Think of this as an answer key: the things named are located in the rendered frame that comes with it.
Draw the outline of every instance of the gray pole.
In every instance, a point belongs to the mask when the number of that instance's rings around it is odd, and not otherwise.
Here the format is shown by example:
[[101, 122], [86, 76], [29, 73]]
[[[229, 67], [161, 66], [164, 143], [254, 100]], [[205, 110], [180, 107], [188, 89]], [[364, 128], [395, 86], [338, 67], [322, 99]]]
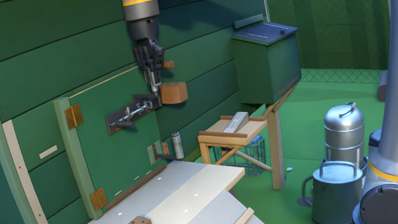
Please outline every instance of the gray pole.
[[380, 171], [398, 176], [398, 2], [391, 1], [390, 61], [380, 146], [370, 155]]

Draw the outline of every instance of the box lid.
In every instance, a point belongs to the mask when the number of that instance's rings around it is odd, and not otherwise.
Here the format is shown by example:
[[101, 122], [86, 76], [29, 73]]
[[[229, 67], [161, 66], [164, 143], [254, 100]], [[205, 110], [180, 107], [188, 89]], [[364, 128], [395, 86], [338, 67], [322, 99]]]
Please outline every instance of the box lid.
[[278, 23], [264, 23], [254, 28], [242, 31], [232, 36], [235, 40], [257, 43], [269, 46], [297, 32], [298, 28]]

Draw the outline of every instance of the metal pitcher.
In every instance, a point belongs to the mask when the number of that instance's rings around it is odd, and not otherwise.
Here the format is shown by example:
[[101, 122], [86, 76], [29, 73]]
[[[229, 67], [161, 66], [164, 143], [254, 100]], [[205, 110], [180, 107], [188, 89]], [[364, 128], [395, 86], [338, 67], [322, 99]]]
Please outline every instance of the metal pitcher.
[[[313, 203], [305, 194], [307, 181], [313, 180]], [[312, 220], [320, 224], [352, 223], [352, 212], [362, 194], [362, 171], [353, 163], [330, 161], [322, 163], [303, 182], [303, 200], [312, 207]]]

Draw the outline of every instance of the wooden knob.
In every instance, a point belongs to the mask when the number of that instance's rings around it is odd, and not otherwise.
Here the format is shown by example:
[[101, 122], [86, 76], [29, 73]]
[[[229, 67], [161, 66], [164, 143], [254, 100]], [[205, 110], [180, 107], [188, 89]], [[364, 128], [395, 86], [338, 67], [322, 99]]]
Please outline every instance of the wooden knob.
[[173, 69], [175, 66], [174, 61], [164, 61], [163, 68], [161, 69]]

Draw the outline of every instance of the black bracket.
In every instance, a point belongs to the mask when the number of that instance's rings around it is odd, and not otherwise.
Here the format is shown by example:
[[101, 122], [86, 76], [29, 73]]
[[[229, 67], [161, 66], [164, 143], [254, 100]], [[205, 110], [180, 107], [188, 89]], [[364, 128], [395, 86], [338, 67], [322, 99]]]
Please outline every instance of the black bracket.
[[133, 95], [134, 102], [105, 117], [109, 135], [124, 127], [135, 127], [134, 122], [161, 107], [158, 93]]
[[163, 155], [163, 154], [158, 154], [156, 152], [156, 146], [155, 144], [152, 144], [152, 149], [153, 149], [153, 154], [155, 155], [155, 160], [157, 160], [158, 158], [165, 158], [166, 160], [178, 160], [178, 161], [182, 161], [184, 158], [177, 158], [175, 157], [175, 155]]

